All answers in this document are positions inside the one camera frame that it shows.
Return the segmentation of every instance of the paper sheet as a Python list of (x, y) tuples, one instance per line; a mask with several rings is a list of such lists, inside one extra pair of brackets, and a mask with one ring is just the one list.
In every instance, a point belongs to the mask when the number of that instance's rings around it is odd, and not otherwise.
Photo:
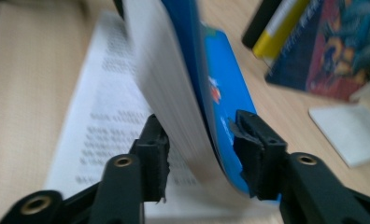
[(363, 105), (312, 108), (309, 113), (349, 167), (370, 161), (370, 111)]
[[(124, 24), (115, 12), (103, 12), (63, 126), (45, 189), (65, 198), (100, 180), (106, 161), (127, 153), (151, 114), (134, 83), (132, 54)], [(246, 210), (213, 203), (174, 148), (169, 154), (167, 203), (146, 203), (148, 223), (187, 218), (249, 217), (277, 209), (253, 203)]]

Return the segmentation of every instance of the colorful book cover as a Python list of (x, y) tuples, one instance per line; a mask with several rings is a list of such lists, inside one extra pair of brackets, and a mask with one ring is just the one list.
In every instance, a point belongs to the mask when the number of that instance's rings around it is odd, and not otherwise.
[(370, 0), (313, 0), (266, 81), (348, 101), (370, 81)]

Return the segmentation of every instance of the desk surface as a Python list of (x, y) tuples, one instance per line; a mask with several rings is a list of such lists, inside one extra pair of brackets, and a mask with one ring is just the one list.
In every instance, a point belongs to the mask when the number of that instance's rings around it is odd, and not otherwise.
[[(267, 85), (267, 66), (241, 44), (258, 0), (200, 1), (204, 20), (228, 35), (254, 104), (289, 143), (322, 158), (344, 185), (370, 196), (370, 163), (349, 169), (309, 117), (340, 102)], [(108, 1), (0, 3), (0, 217), (43, 187), (93, 25)], [(279, 214), (241, 223), (281, 223)]]

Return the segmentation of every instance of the blue cover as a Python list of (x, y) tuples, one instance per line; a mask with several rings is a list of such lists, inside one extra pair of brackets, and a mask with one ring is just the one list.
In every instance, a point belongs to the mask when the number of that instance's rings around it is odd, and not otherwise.
[(240, 177), (242, 166), (233, 149), (234, 135), (229, 122), (235, 121), (238, 109), (252, 113), (256, 113), (256, 110), (225, 33), (211, 28), (207, 30), (205, 43), (211, 89), (209, 98), (214, 108), (210, 116), (215, 121), (215, 130), (211, 133), (229, 180), (241, 191), (249, 193), (246, 182)]
[(201, 25), (194, 0), (162, 2), (175, 27), (217, 160), (230, 182), (248, 194), (229, 122), (235, 120), (237, 109), (256, 111), (229, 41), (224, 32)]

